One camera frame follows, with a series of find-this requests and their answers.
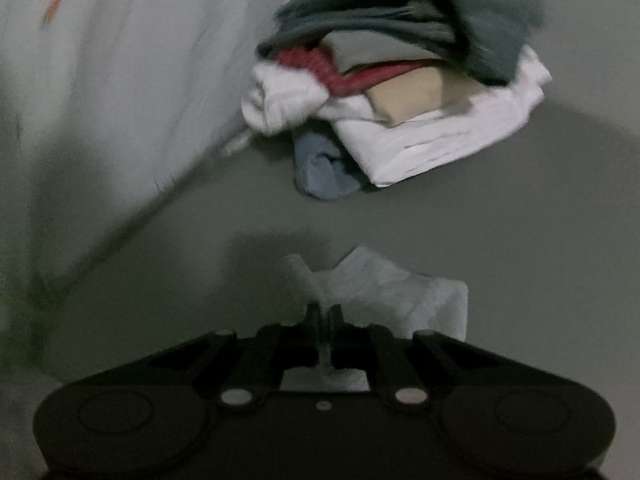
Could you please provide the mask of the grey zip hoodie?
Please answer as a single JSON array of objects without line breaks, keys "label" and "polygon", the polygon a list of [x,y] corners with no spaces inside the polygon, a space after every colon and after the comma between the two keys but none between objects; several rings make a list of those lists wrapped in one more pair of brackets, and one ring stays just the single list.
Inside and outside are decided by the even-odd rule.
[{"label": "grey zip hoodie", "polygon": [[419,330],[466,339],[469,289],[462,281],[412,273],[366,246],[329,270],[311,270],[296,254],[284,257],[278,269],[301,308],[318,304],[328,314],[338,304],[347,323],[381,325],[402,339]]}]

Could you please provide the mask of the white rolled garment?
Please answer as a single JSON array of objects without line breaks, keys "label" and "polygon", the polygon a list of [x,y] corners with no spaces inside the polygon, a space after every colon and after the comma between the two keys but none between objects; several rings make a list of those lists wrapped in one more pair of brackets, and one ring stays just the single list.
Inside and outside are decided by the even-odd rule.
[{"label": "white rolled garment", "polygon": [[329,90],[308,72],[275,62],[258,62],[253,85],[241,101],[247,125],[264,136],[274,136],[303,125],[326,104]]}]

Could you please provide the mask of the folded tan garment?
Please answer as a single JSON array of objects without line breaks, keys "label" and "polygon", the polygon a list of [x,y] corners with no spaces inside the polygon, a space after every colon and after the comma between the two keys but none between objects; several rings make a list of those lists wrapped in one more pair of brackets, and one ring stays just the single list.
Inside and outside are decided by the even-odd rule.
[{"label": "folded tan garment", "polygon": [[422,114],[459,104],[485,87],[444,66],[424,66],[386,80],[364,94],[381,122],[395,127]]}]

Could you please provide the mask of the folded red garment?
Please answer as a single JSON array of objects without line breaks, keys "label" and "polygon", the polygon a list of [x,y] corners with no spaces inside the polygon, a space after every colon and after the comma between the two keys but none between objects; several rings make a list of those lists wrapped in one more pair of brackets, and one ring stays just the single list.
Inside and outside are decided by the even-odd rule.
[{"label": "folded red garment", "polygon": [[312,49],[294,47],[281,50],[273,59],[287,68],[306,70],[317,79],[319,84],[326,87],[330,96],[338,98],[365,92],[377,84],[429,66],[432,62],[431,60],[419,60],[374,63],[341,73],[332,54],[324,47]]}]

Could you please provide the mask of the folded white garment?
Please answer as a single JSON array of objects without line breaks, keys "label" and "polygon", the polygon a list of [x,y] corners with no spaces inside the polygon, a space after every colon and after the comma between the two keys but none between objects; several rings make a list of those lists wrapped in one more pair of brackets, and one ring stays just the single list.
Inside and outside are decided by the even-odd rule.
[{"label": "folded white garment", "polygon": [[521,50],[516,77],[451,105],[387,128],[342,119],[333,129],[369,181],[387,188],[440,166],[472,156],[523,128],[544,100],[552,76],[529,46]]}]

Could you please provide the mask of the carrot print backdrop sheet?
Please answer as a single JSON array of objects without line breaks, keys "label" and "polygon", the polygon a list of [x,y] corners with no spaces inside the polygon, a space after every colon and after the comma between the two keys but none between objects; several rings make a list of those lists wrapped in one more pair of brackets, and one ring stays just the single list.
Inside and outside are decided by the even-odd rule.
[{"label": "carrot print backdrop sheet", "polygon": [[286,0],[1,0],[1,362],[58,280],[235,132]]}]

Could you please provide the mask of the folded dark teal jeans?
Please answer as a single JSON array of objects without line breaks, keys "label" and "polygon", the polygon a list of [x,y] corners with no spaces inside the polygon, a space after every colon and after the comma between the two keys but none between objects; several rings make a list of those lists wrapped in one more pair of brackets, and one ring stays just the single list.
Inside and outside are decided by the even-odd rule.
[{"label": "folded dark teal jeans", "polygon": [[505,86],[534,31],[544,0],[290,0],[276,32],[258,44],[271,58],[334,30],[372,30],[439,55],[483,84]]}]

